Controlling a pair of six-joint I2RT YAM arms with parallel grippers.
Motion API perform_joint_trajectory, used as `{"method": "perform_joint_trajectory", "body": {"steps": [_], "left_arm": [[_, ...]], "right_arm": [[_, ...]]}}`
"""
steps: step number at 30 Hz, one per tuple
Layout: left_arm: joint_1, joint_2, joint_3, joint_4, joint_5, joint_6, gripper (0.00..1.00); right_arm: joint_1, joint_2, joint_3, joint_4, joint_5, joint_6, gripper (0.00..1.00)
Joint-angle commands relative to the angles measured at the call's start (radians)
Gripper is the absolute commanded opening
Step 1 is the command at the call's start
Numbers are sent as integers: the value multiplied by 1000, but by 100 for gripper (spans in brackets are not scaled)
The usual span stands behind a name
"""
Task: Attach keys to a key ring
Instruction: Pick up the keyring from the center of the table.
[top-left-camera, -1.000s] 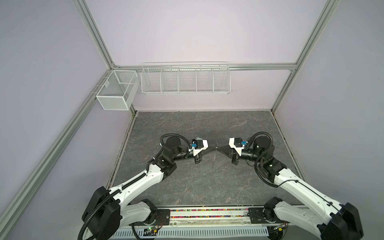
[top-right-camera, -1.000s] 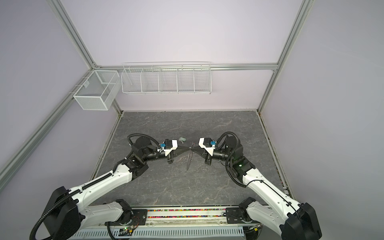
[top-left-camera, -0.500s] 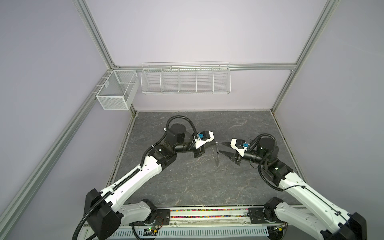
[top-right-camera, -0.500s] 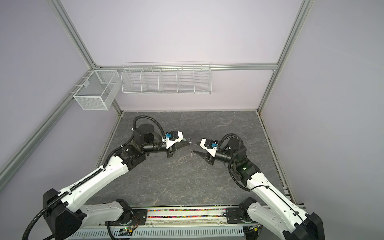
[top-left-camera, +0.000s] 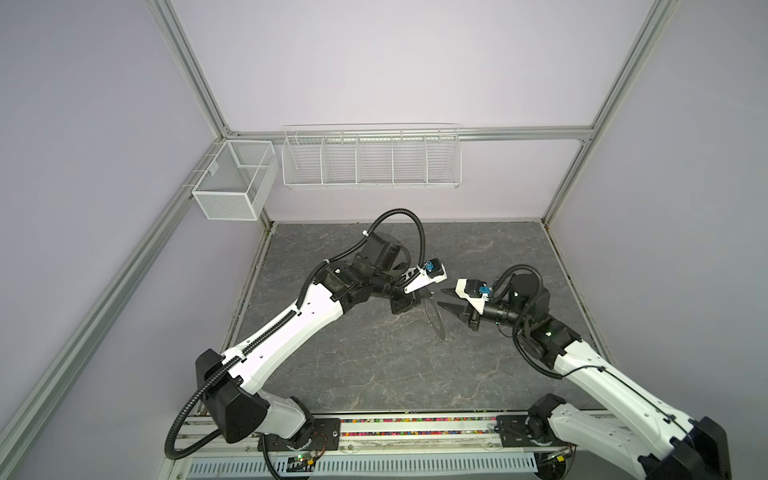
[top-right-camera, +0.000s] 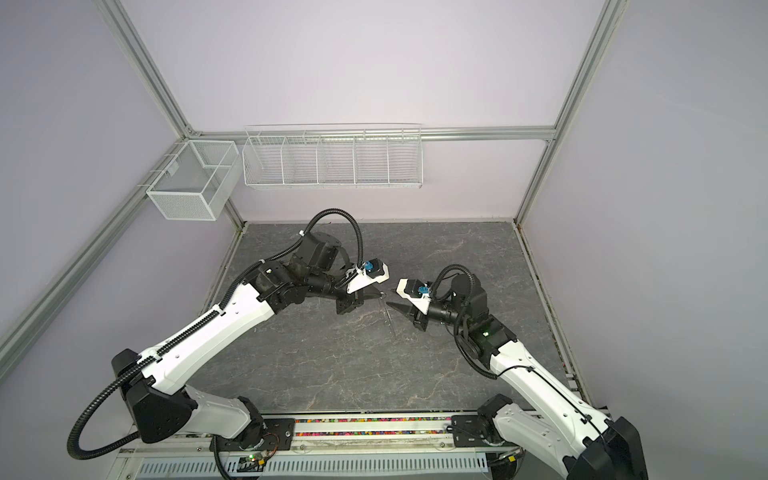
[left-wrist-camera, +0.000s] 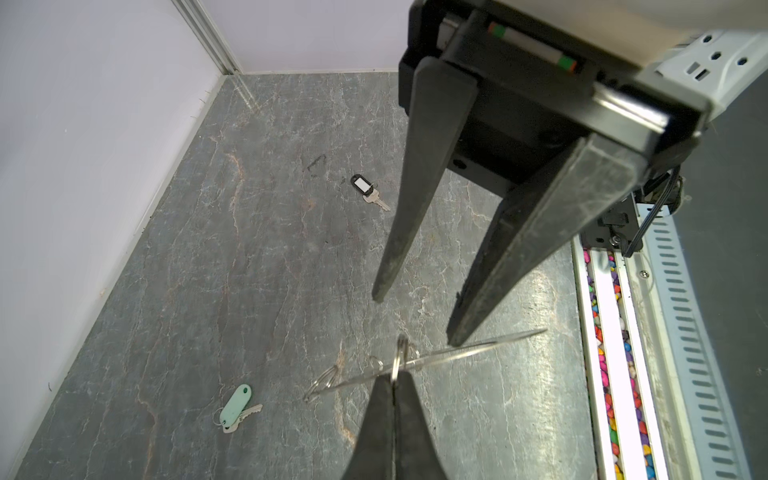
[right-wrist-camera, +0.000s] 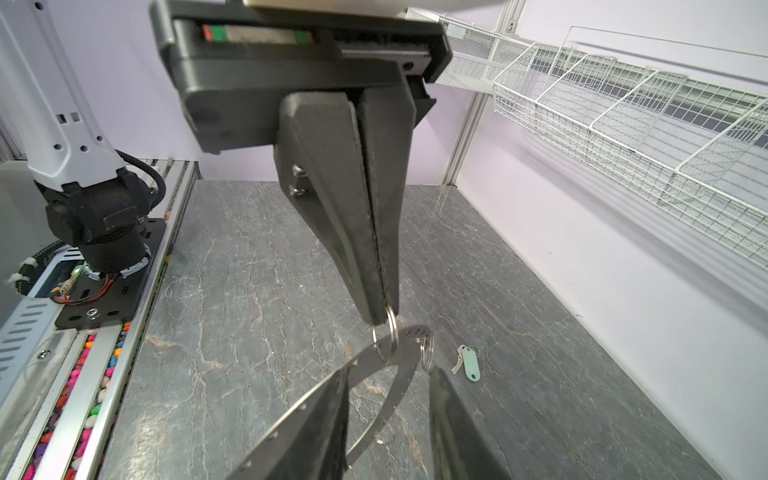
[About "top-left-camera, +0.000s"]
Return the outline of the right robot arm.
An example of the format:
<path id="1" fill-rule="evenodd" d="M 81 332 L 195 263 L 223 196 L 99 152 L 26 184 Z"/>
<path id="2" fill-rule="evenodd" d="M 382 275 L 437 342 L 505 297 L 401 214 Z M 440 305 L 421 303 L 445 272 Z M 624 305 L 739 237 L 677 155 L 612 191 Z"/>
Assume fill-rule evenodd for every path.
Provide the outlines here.
<path id="1" fill-rule="evenodd" d="M 547 394 L 528 410 L 523 433 L 530 440 L 584 448 L 636 479 L 732 478 L 724 428 L 654 396 L 556 319 L 535 268 L 514 265 L 493 284 L 461 278 L 443 292 L 451 299 L 442 308 L 473 330 L 483 321 L 509 328 L 508 338 L 529 366 L 572 382 L 621 422 L 614 426 Z"/>

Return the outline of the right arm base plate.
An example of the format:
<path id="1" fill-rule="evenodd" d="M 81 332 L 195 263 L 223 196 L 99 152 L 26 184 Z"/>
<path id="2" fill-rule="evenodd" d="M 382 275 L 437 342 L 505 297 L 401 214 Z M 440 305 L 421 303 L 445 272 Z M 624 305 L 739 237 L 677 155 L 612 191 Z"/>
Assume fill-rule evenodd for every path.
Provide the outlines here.
<path id="1" fill-rule="evenodd" d="M 558 439 L 554 435 L 553 430 L 544 420 L 527 415 L 497 415 L 494 432 L 500 436 L 503 447 L 569 446 L 569 443 Z"/>

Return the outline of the grey perforated ring disc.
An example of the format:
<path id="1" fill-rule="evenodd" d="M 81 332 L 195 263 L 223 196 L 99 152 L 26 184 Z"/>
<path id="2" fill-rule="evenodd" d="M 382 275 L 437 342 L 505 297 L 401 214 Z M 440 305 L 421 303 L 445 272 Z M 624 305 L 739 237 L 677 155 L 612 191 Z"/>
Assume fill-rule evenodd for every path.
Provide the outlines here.
<path id="1" fill-rule="evenodd" d="M 424 312 L 426 314 L 427 321 L 434 330 L 437 338 L 441 341 L 446 339 L 446 331 L 440 313 L 440 308 L 432 293 L 427 294 L 423 300 Z"/>

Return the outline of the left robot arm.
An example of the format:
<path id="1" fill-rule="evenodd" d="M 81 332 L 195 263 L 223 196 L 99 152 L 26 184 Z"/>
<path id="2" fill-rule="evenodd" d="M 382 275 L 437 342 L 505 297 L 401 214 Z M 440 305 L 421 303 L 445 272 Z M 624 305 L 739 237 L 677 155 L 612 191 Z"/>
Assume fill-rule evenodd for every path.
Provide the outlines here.
<path id="1" fill-rule="evenodd" d="M 386 219 L 403 215 L 416 226 L 419 252 L 406 256 L 394 237 L 377 233 Z M 372 297 L 388 300 L 393 314 L 418 306 L 422 290 L 446 279 L 442 263 L 426 257 L 426 234 L 419 217 L 405 208 L 376 218 L 361 239 L 322 260 L 304 280 L 298 297 L 259 331 L 222 353 L 203 352 L 195 362 L 197 389 L 174 419 L 164 455 L 179 460 L 221 437 L 237 443 L 253 433 L 276 436 L 291 449 L 307 447 L 316 420 L 295 397 L 266 392 L 266 380 L 293 352 L 325 326 Z"/>

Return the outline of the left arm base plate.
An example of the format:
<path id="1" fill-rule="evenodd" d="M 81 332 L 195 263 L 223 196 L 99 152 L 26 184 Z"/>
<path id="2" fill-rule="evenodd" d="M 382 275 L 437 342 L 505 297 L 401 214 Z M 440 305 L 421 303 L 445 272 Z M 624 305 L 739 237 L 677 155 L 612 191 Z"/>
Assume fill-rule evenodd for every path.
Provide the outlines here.
<path id="1" fill-rule="evenodd" d="M 289 438 L 283 438 L 276 434 L 264 434 L 259 440 L 257 449 L 262 452 L 267 448 L 268 452 L 287 451 L 336 451 L 340 442 L 339 418 L 314 418 L 306 422 L 299 430 Z"/>

